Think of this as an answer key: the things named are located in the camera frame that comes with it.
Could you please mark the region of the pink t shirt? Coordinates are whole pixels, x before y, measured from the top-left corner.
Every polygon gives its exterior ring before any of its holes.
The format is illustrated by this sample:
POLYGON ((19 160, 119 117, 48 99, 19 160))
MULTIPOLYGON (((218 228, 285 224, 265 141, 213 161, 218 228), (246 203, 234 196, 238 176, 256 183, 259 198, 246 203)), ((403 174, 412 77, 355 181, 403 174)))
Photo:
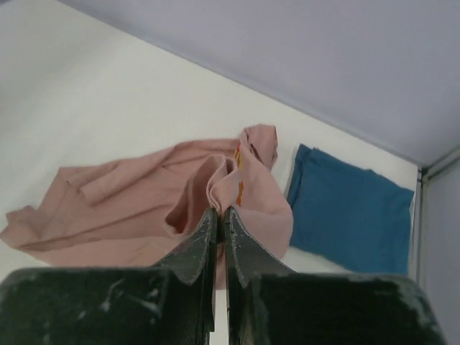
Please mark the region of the pink t shirt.
POLYGON ((50 265, 150 266, 198 225, 235 207, 247 231, 282 258, 293 214, 271 170, 277 131, 181 142, 102 165, 62 167, 38 207, 6 215, 1 240, 50 265))

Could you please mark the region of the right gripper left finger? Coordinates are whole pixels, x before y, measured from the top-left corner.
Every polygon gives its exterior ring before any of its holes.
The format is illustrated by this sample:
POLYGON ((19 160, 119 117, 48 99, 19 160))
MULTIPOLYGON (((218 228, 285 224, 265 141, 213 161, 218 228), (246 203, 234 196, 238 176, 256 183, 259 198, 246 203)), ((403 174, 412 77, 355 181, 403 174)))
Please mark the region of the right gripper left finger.
POLYGON ((150 267, 25 268, 1 282, 3 344, 207 344, 219 218, 150 267))

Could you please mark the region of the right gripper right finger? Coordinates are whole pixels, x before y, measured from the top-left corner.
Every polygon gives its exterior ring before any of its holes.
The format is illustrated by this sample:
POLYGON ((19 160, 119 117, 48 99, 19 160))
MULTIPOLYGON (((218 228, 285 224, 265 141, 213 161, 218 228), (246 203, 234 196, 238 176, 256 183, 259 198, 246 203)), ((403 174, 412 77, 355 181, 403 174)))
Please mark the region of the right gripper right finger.
POLYGON ((397 275, 299 273, 235 208, 225 215, 230 344, 445 344, 426 295, 397 275))

